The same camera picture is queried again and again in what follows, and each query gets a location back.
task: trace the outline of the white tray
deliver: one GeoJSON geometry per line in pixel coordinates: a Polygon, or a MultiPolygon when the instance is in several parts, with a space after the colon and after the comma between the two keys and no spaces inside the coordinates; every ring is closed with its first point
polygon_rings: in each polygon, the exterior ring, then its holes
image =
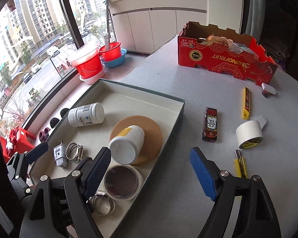
{"type": "MultiPolygon", "coordinates": [[[[78,165],[78,163],[68,160],[66,168],[56,166],[53,148],[59,145],[61,140],[64,144],[75,141],[83,145],[84,157],[94,158],[102,147],[108,146],[109,135],[113,127],[120,120],[132,115],[149,117],[159,125],[163,137],[160,156],[173,127],[183,115],[185,101],[152,90],[100,79],[82,95],[72,108],[96,102],[101,103],[104,107],[104,122],[91,126],[72,127],[66,114],[47,140],[48,152],[31,167],[29,176],[33,183],[36,184],[42,175],[48,175],[51,179],[65,177],[78,165]]],[[[159,156],[151,162],[135,167],[144,179],[143,186],[159,156]]],[[[104,191],[102,183],[98,190],[104,191]]],[[[112,235],[136,198],[137,196],[129,201],[115,200],[115,210],[106,217],[93,214],[93,218],[104,238],[112,235]]]]}

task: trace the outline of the white plastic bottle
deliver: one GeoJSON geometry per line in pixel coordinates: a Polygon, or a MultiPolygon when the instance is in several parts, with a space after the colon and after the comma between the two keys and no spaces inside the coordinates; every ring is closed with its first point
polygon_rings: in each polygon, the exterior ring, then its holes
{"type": "Polygon", "coordinates": [[[73,127],[92,125],[102,123],[105,119],[105,112],[100,103],[94,103],[71,109],[68,119],[73,127]]]}
{"type": "Polygon", "coordinates": [[[131,125],[113,138],[108,148],[117,163],[128,165],[137,159],[144,140],[144,130],[137,125],[131,125]]]}

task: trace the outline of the blue basin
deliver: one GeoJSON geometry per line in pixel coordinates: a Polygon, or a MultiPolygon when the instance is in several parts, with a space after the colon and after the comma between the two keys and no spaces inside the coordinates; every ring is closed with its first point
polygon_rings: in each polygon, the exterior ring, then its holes
{"type": "Polygon", "coordinates": [[[120,50],[121,50],[121,56],[119,58],[117,58],[115,60],[112,60],[112,61],[109,61],[109,62],[102,61],[102,63],[105,64],[105,67],[114,68],[118,65],[121,65],[125,61],[127,50],[124,49],[124,48],[121,48],[120,50]]]}

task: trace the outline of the black pole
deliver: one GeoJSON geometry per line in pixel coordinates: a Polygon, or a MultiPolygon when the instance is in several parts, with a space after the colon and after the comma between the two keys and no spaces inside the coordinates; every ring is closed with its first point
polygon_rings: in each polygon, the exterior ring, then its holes
{"type": "Polygon", "coordinates": [[[51,60],[51,62],[52,62],[52,64],[53,64],[53,66],[54,66],[54,68],[56,69],[56,67],[55,67],[55,65],[54,65],[54,63],[53,63],[53,61],[52,61],[52,58],[50,57],[50,60],[51,60]]]}

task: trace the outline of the white van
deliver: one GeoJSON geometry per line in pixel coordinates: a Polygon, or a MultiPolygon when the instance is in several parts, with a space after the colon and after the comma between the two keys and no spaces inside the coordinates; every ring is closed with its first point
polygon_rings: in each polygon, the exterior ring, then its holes
{"type": "Polygon", "coordinates": [[[46,53],[49,56],[54,57],[60,53],[60,50],[56,46],[52,46],[46,50],[46,53]]]}

